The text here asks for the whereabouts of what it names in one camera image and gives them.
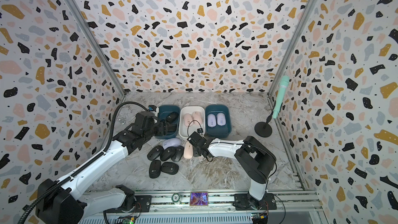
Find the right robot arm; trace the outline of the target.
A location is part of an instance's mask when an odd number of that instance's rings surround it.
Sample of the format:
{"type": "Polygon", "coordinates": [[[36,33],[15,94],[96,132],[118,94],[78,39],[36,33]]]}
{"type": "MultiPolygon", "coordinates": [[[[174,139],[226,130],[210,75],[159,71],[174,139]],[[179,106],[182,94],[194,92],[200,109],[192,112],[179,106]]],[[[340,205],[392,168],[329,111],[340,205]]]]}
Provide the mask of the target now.
{"type": "Polygon", "coordinates": [[[218,138],[206,139],[193,132],[187,139],[196,151],[208,162],[217,157],[235,159],[251,178],[249,196],[261,201],[267,191],[269,178],[277,169],[276,157],[252,136],[239,141],[226,141],[218,138]]]}

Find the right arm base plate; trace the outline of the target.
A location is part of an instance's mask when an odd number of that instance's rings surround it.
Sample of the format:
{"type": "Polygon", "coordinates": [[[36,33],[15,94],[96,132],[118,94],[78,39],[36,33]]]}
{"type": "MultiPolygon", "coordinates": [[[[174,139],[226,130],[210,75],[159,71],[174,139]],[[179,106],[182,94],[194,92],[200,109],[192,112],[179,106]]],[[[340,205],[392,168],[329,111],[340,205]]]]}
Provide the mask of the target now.
{"type": "Polygon", "coordinates": [[[233,206],[238,211],[266,211],[267,209],[277,209],[275,196],[271,193],[265,194],[261,200],[255,199],[249,193],[235,194],[233,206]]]}

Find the pink mouse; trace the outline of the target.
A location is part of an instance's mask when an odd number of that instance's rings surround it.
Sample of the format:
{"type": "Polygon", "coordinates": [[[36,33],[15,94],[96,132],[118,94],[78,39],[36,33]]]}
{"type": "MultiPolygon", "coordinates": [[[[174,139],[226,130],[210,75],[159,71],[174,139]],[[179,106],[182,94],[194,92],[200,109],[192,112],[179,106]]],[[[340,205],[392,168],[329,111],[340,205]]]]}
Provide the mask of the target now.
{"type": "Polygon", "coordinates": [[[184,114],[183,123],[186,127],[189,127],[191,122],[193,121],[193,116],[191,114],[184,114]]]}
{"type": "Polygon", "coordinates": [[[193,124],[203,124],[203,118],[202,118],[202,113],[195,111],[192,113],[192,119],[193,119],[193,124]]]}
{"type": "Polygon", "coordinates": [[[190,142],[186,142],[184,146],[183,157],[185,159],[192,159],[193,158],[193,146],[190,142]]]}

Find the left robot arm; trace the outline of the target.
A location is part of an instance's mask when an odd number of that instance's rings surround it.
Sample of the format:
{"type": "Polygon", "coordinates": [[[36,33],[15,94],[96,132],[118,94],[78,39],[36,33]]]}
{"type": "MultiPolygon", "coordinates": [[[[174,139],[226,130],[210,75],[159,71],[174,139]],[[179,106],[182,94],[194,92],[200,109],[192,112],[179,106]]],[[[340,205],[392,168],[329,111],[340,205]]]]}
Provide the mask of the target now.
{"type": "Polygon", "coordinates": [[[168,132],[168,124],[152,112],[143,111],[134,123],[115,136],[110,144],[82,166],[57,181],[40,184],[35,215],[46,224],[77,224],[82,219],[109,209],[129,212],[136,208],[135,192],[124,185],[85,195],[85,191],[108,169],[136,150],[142,149],[154,136],[168,132]]]}

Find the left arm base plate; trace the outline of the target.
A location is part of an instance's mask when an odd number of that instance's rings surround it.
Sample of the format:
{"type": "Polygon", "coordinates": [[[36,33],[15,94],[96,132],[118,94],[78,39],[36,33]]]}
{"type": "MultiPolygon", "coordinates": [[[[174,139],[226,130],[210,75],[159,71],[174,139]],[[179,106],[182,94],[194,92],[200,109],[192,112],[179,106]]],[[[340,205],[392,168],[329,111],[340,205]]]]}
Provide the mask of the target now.
{"type": "Polygon", "coordinates": [[[150,210],[152,196],[126,196],[122,205],[115,208],[116,213],[148,213],[150,210]]]}

